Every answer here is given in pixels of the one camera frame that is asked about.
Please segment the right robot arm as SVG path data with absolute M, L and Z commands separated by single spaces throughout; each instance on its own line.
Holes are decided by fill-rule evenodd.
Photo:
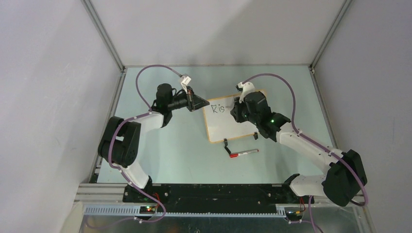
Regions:
M 354 197 L 364 190 L 367 177 L 361 156 L 356 151 L 344 152 L 324 146 L 304 135 L 293 127 L 289 118 L 271 111 L 262 92 L 236 97 L 230 114 L 237 123 L 250 122 L 264 138 L 305 156 L 322 172 L 311 176 L 291 175 L 282 190 L 285 201 L 295 203 L 303 196 L 320 196 L 345 207 L 355 203 Z

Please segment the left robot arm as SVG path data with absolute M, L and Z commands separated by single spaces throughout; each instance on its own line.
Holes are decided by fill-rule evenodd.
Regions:
M 129 119 L 117 116 L 109 119 L 97 149 L 98 155 L 124 174 L 130 186 L 137 187 L 135 196 L 141 202 L 148 202 L 153 198 L 154 190 L 147 185 L 150 176 L 137 161 L 140 136 L 167 126 L 173 110 L 187 108 L 193 112 L 209 104 L 190 86 L 176 91 L 168 83 L 160 84 L 151 111 Z

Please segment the yellow framed whiteboard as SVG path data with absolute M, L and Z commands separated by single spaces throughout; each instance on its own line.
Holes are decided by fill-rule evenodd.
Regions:
M 209 105 L 203 108 L 207 137 L 210 143 L 233 140 L 258 132 L 250 122 L 237 123 L 230 111 L 234 107 L 234 99 L 240 94 L 209 99 Z

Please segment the black marker cap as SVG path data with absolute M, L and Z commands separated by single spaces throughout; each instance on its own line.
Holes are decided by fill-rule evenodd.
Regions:
M 231 154 L 231 150 L 228 148 L 228 146 L 225 146 L 224 149 L 226 150 L 226 152 L 230 155 Z

